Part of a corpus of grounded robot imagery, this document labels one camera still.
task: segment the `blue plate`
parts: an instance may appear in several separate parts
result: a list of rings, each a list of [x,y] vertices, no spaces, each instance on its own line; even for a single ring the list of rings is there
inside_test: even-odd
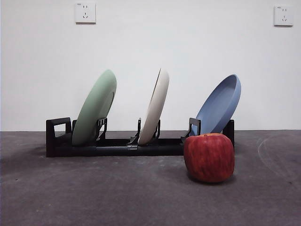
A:
[[[236,75],[225,78],[210,94],[197,119],[201,120],[201,134],[220,133],[231,119],[238,105],[241,85]],[[191,135],[197,134],[197,127],[192,126]]]

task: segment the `electrical outlet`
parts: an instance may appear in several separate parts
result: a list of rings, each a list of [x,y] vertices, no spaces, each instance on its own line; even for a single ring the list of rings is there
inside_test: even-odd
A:
[[[274,26],[293,26],[293,12],[290,6],[274,7]]]
[[[75,4],[76,23],[96,23],[96,4],[90,2]]]

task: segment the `plate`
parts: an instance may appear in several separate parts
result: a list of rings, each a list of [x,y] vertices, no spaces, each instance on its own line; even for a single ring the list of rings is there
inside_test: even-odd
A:
[[[166,70],[160,69],[155,88],[151,95],[145,123],[140,132],[138,145],[146,145],[151,141],[163,110],[168,85],[169,75]]]
[[[240,93],[240,81],[234,74],[213,90],[196,116],[196,119],[201,120],[201,134],[220,133],[224,129],[235,112]],[[192,126],[191,135],[196,134],[197,127]]]
[[[72,135],[72,145],[84,145],[95,137],[96,122],[107,117],[115,97],[116,86],[116,77],[110,70],[98,78],[79,113]]]

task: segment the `gray floor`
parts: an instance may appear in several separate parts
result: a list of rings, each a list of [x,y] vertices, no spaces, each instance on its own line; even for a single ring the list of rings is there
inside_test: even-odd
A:
[[[182,156],[46,158],[44,132],[2,132],[1,225],[301,225],[301,131],[235,135],[234,175],[210,185]]]

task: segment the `apple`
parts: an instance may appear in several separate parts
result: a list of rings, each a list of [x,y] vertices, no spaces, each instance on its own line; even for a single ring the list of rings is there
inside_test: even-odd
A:
[[[191,136],[184,143],[185,165],[192,177],[209,183],[222,182],[234,171],[234,148],[220,133]]]

